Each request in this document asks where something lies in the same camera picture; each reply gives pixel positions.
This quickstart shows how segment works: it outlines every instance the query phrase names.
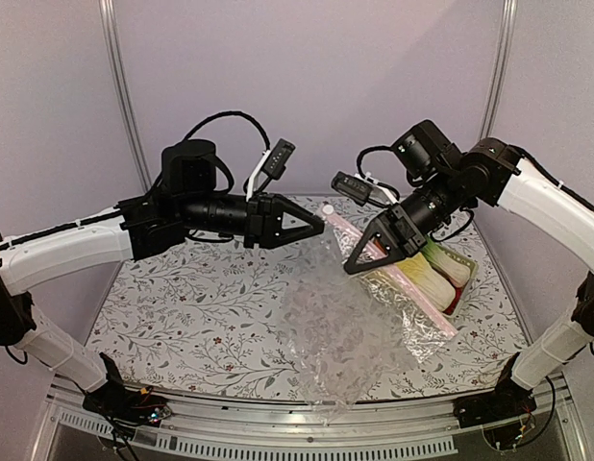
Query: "white wall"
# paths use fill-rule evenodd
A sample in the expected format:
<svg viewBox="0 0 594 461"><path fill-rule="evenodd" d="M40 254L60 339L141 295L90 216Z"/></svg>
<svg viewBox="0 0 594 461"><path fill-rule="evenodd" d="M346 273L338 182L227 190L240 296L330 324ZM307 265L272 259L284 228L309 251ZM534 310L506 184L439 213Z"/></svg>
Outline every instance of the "white wall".
<svg viewBox="0 0 594 461"><path fill-rule="evenodd" d="M0 0L0 230L20 234L140 193L98 2ZM36 304L84 339L114 267L54 280ZM51 374L0 348L0 461L21 461Z"/></svg>
<svg viewBox="0 0 594 461"><path fill-rule="evenodd" d="M594 0L519 2L494 133L523 146L594 204ZM480 209L521 310L540 334L573 301L586 268L519 218ZM566 368L594 453L594 357Z"/></svg>
<svg viewBox="0 0 594 461"><path fill-rule="evenodd" d="M122 54L151 169L204 117L252 113L297 145L271 190L329 192L357 152L430 117L462 147L477 137L502 2L479 0L124 0ZM244 121L201 132L238 184L262 148ZM404 187L390 154L368 160Z"/></svg>

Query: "leaf pattern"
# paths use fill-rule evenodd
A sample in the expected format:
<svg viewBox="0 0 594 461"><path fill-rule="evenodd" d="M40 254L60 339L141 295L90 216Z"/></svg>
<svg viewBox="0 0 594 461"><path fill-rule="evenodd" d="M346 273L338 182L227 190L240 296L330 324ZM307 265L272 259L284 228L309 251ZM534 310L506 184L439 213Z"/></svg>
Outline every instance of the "leaf pattern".
<svg viewBox="0 0 594 461"><path fill-rule="evenodd" d="M324 202L364 229L377 213L343 198ZM465 222L459 213L449 234ZM452 323L458 337L416 370L383 375L364 400L405 399L492 387L505 361L526 346L515 312L473 226L445 243L479 263ZM244 249L239 242L187 242L122 267L88 345L110 355L123 377L168 389L229 397L301 400L284 333L282 298L295 246Z"/></svg>

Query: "clear plastic bag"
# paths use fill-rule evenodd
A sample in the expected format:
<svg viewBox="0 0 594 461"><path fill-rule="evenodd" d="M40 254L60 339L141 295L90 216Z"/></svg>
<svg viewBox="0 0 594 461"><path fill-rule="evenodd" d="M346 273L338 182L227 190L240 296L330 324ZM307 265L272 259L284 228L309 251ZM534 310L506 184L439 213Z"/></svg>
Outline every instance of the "clear plastic bag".
<svg viewBox="0 0 594 461"><path fill-rule="evenodd" d="M348 276L342 263L359 232L323 217L325 232L298 244L283 305L302 394L328 423L367 399L382 373L414 368L454 334L428 317L392 274Z"/></svg>

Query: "floral pattern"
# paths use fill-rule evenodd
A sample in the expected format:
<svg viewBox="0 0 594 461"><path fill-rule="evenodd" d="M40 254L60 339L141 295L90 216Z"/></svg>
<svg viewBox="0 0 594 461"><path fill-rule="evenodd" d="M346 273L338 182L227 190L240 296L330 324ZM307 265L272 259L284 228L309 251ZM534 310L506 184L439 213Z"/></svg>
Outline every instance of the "floral pattern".
<svg viewBox="0 0 594 461"><path fill-rule="evenodd" d="M330 202L361 229L377 212L342 198L295 200L312 211ZM451 228L465 219L459 213ZM364 400L492 387L505 361L526 346L474 227L445 245L479 263L466 301L451 320L458 337L419 369L383 375ZM163 255L127 262L87 344L110 355L133 382L229 397L300 400L299 373L278 327L296 256L294 246L266 251L244 249L239 242L187 242Z"/></svg>

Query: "plastic bag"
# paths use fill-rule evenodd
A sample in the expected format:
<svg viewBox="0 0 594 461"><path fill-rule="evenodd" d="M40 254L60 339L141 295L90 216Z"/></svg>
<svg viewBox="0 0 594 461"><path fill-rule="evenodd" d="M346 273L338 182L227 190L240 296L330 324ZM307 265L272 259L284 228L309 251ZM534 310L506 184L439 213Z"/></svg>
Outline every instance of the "plastic bag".
<svg viewBox="0 0 594 461"><path fill-rule="evenodd" d="M367 398L382 373L414 368L453 337L387 272L348 276L342 263L359 237L338 222L297 244L283 301L302 394L326 423Z"/></svg>

